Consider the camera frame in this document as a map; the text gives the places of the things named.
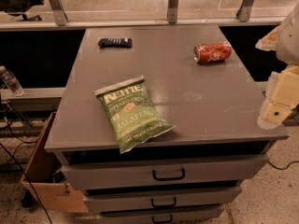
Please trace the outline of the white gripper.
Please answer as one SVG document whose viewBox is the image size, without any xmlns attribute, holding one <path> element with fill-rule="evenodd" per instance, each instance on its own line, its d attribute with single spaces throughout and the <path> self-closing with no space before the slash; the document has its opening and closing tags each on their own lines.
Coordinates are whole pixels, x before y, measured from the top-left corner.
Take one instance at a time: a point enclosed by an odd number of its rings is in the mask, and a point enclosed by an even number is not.
<svg viewBox="0 0 299 224">
<path fill-rule="evenodd" d="M 268 78 L 257 124 L 271 130 L 281 125 L 299 105 L 299 4 L 279 27 L 259 39 L 255 48 L 276 51 L 279 60 L 291 64 L 281 73 L 272 72 Z"/>
</svg>

